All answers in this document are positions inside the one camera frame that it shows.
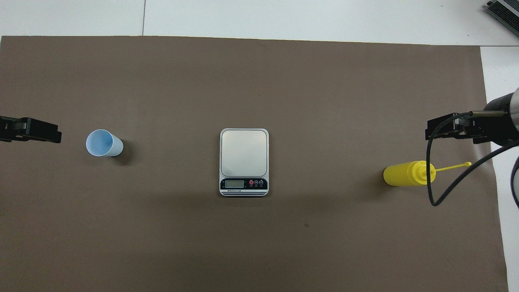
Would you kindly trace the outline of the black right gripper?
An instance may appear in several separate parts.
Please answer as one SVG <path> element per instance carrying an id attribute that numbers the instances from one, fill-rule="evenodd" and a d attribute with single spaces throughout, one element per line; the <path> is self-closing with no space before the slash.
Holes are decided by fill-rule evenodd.
<path id="1" fill-rule="evenodd" d="M 447 121 L 436 133 L 436 138 L 472 139 L 473 144 L 484 144 L 491 140 L 488 125 L 492 117 L 475 112 L 451 113 L 427 121 L 426 141 L 429 141 L 435 129 Z"/>

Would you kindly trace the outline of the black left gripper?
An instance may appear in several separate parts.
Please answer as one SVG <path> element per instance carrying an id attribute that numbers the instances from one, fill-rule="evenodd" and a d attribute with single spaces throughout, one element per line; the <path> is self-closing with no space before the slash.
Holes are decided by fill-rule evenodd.
<path id="1" fill-rule="evenodd" d="M 19 123 L 24 124 L 24 126 L 20 129 L 18 139 L 19 129 L 15 127 L 17 127 Z M 20 121 L 19 118 L 0 117 L 0 140 L 4 142 L 33 140 L 60 144 L 62 141 L 62 133 L 58 129 L 59 126 L 56 124 L 35 118 L 21 118 Z"/>

